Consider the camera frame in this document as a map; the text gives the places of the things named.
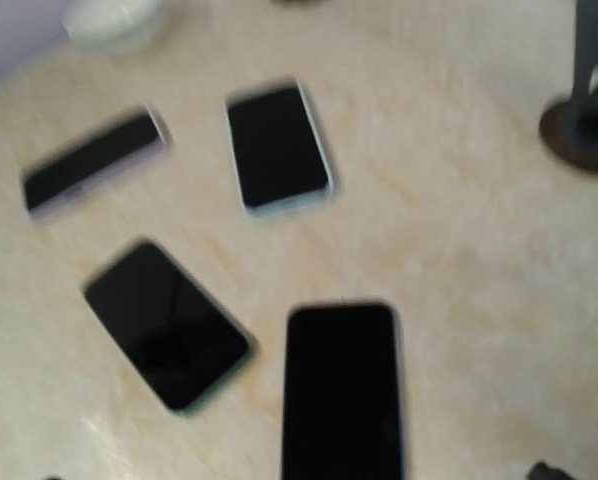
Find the folding phone stand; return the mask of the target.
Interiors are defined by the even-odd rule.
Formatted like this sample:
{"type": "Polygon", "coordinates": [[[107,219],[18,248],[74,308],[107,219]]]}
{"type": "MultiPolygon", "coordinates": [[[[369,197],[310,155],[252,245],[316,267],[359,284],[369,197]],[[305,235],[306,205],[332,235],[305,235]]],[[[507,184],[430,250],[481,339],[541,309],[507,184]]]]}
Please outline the folding phone stand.
{"type": "Polygon", "coordinates": [[[598,1],[575,3],[573,85],[543,111],[538,133],[557,159],[598,175],[598,1]]]}

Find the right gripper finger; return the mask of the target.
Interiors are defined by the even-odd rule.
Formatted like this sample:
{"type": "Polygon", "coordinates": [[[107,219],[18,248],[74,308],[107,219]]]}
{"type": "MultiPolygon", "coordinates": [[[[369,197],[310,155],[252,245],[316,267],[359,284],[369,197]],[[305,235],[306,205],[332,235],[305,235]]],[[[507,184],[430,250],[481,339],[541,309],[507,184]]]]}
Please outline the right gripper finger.
{"type": "Polygon", "coordinates": [[[572,480],[572,477],[565,471],[550,466],[541,461],[532,466],[527,474],[528,480],[572,480]]]}

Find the phone with lilac case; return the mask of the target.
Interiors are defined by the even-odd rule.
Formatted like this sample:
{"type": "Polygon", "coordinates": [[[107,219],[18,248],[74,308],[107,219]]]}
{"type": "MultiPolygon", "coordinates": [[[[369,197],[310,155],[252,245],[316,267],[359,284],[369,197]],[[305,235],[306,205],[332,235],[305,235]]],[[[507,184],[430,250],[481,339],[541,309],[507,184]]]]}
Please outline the phone with lilac case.
{"type": "Polygon", "coordinates": [[[20,175],[23,206],[39,219],[74,204],[104,182],[165,151],[170,132],[163,116],[135,106],[40,157],[20,175]]]}

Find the phone with dark-blue case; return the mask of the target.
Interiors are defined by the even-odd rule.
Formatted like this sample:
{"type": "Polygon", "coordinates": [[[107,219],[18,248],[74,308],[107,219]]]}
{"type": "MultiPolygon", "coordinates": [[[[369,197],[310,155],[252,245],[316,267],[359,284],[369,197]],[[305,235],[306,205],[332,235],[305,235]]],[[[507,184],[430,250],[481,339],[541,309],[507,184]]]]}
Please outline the phone with dark-blue case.
{"type": "Polygon", "coordinates": [[[305,305],[287,322],[280,474],[402,479],[394,310],[379,301],[305,305]]]}

